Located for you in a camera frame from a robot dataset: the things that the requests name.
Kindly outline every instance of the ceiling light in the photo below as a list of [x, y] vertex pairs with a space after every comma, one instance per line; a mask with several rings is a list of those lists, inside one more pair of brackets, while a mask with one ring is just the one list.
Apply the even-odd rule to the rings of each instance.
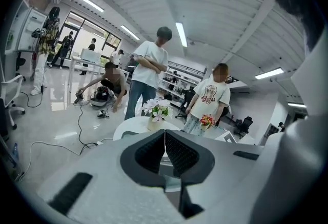
[[73, 16], [75, 16], [76, 18], [79, 18], [79, 19], [81, 19], [82, 21], [84, 21], [84, 19], [83, 19], [82, 17], [76, 15], [75, 13], [72, 13], [72, 12], [71, 12], [70, 15], [73, 15]]
[[133, 32], [131, 32], [128, 28], [126, 28], [124, 25], [121, 25], [121, 27], [126, 30], [130, 35], [132, 35], [136, 40], [140, 40]]
[[100, 27], [98, 27], [98, 26], [96, 26], [95, 24], [93, 24], [92, 22], [89, 22], [89, 21], [85, 21], [85, 23], [88, 23], [89, 25], [93, 25], [94, 27], [96, 27], [96, 28], [98, 28], [99, 30], [101, 30], [102, 32], [105, 32], [105, 30], [104, 29], [102, 29], [102, 28], [100, 28]]
[[302, 107], [302, 108], [306, 108], [305, 105], [302, 105], [302, 104], [295, 104], [295, 103], [288, 103], [289, 106], [291, 107]]
[[187, 47], [188, 44], [187, 44], [186, 35], [185, 35], [185, 31], [183, 29], [182, 23], [175, 23], [175, 25], [176, 25], [176, 28], [178, 29], [182, 46]]
[[82, 0], [84, 2], [86, 2], [87, 4], [91, 5], [92, 7], [96, 8], [97, 10], [99, 10], [100, 12], [103, 12], [104, 9], [99, 7], [97, 4], [91, 2], [90, 0]]
[[266, 77], [269, 77], [269, 76], [274, 76], [274, 75], [281, 74], [281, 73], [284, 73], [284, 71], [281, 68], [278, 68], [278, 69], [275, 69], [273, 71], [270, 71], [270, 72], [267, 72], [267, 73], [264, 73], [264, 74], [259, 74], [255, 78], [256, 79], [263, 79], [263, 78], [266, 78]]
[[101, 39], [105, 39], [105, 38], [101, 37], [99, 34], [96, 34], [96, 33], [93, 33], [93, 34], [99, 36]]

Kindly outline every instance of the flower bouquet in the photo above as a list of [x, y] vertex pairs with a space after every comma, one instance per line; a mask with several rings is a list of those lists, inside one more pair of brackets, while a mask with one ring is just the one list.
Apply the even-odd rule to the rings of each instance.
[[211, 115], [203, 115], [200, 119], [201, 128], [206, 130], [210, 126], [215, 125], [215, 121]]
[[170, 102], [158, 98], [148, 100], [142, 109], [145, 114], [150, 113], [147, 128], [151, 131], [158, 130], [167, 117], [173, 114]]

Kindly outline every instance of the ceiling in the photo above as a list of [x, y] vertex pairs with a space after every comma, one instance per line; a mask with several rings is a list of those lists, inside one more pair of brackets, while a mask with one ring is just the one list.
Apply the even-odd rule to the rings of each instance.
[[[284, 89], [278, 83], [271, 89], [302, 102], [289, 77], [304, 61], [303, 28], [274, 0], [91, 1], [105, 11], [100, 13], [81, 0], [63, 0], [93, 11], [129, 36], [120, 27], [125, 25], [140, 38], [139, 44], [155, 40], [157, 29], [168, 26], [173, 31], [165, 45], [170, 55], [210, 67], [227, 63], [230, 74], [250, 86], [265, 88], [268, 80], [261, 85], [254, 76], [281, 67], [286, 72]], [[183, 23], [187, 48], [181, 45], [175, 22]]]

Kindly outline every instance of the patterned pants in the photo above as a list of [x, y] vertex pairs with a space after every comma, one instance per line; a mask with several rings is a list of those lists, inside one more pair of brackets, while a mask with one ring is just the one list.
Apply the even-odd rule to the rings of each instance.
[[204, 136], [205, 134], [205, 129], [201, 128], [199, 118], [193, 116], [192, 114], [187, 116], [187, 122], [184, 125], [183, 131], [196, 136]]

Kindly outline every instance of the vase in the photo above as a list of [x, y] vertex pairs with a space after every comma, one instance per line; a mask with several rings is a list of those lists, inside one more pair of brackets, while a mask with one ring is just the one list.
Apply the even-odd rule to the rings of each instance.
[[157, 122], [153, 122], [153, 116], [150, 116], [149, 119], [148, 119], [148, 123], [147, 123], [147, 128], [150, 130], [150, 131], [157, 131], [160, 129], [161, 125], [163, 124], [164, 120], [162, 121], [157, 121]]

